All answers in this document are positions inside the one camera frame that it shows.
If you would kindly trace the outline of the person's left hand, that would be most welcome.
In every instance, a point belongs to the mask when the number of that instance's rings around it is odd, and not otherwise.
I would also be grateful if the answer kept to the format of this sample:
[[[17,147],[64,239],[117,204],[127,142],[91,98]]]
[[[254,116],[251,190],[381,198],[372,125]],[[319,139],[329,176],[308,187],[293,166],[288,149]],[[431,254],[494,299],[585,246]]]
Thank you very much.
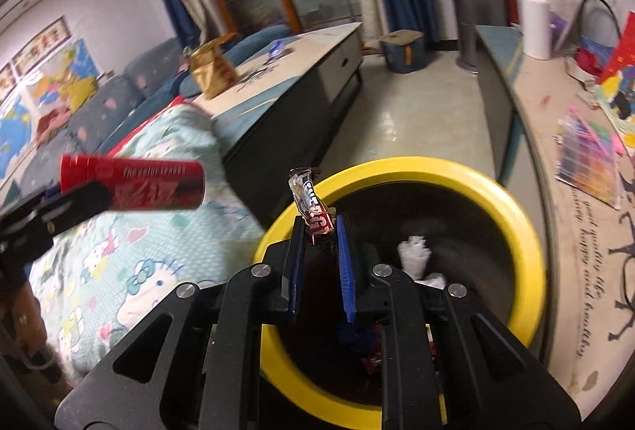
[[[47,332],[41,305],[29,282],[1,295],[1,352],[18,374],[40,374],[46,384],[62,379],[53,353],[47,347]]]

